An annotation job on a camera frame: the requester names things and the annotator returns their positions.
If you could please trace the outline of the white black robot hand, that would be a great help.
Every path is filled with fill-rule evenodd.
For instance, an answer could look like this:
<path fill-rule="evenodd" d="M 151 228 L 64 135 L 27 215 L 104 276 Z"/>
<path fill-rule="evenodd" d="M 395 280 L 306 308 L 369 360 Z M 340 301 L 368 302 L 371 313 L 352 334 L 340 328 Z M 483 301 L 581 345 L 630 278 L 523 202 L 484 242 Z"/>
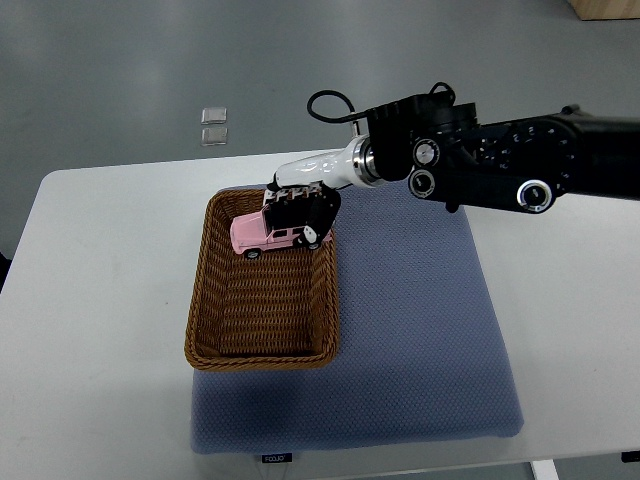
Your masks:
<path fill-rule="evenodd" d="M 341 205 L 338 191 L 355 186 L 374 188 L 383 184 L 374 166 L 369 137 L 357 136 L 342 150 L 330 151 L 283 164 L 266 185 L 267 201 L 312 199 L 302 232 L 294 248 L 315 250 L 329 233 Z"/>

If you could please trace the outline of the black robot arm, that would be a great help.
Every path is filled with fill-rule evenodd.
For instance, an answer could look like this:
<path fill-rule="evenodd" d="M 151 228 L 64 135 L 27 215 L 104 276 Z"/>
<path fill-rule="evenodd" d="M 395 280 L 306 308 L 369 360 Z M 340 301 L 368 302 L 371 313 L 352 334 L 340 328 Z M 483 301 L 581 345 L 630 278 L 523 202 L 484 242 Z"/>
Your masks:
<path fill-rule="evenodd" d="M 636 200 L 639 122 L 577 105 L 481 125 L 474 104 L 440 91 L 371 108 L 373 165 L 450 212 L 477 206 L 538 214 L 567 193 Z"/>

